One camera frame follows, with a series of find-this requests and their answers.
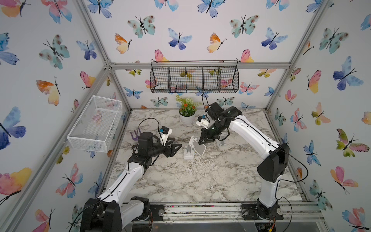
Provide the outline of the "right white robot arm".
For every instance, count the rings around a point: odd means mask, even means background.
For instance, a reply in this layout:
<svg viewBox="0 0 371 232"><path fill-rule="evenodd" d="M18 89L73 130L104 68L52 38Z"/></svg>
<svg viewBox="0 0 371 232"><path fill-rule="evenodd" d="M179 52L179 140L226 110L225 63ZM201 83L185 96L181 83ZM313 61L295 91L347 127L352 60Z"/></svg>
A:
<svg viewBox="0 0 371 232"><path fill-rule="evenodd" d="M277 204L276 190L288 163L290 148L280 144L257 129L236 107L223 109L213 103L199 116L196 124L201 126L199 145L226 140L231 131L240 135L261 156L262 163L257 167L261 177L261 190L258 204L271 209Z"/></svg>

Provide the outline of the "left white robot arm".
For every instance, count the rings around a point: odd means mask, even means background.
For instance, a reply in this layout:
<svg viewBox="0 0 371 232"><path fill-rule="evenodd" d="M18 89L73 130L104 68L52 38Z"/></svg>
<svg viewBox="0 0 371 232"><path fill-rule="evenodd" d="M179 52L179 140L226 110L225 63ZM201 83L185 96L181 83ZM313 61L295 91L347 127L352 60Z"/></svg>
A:
<svg viewBox="0 0 371 232"><path fill-rule="evenodd" d="M98 198L90 198L85 203L79 215L81 232L120 232L135 220L152 222L148 198L134 196L128 203L124 200L160 155L173 157L182 147L170 137L171 129L163 127L159 132L159 136L151 132L141 133L137 144L132 146L133 153L126 168L117 180Z"/></svg>

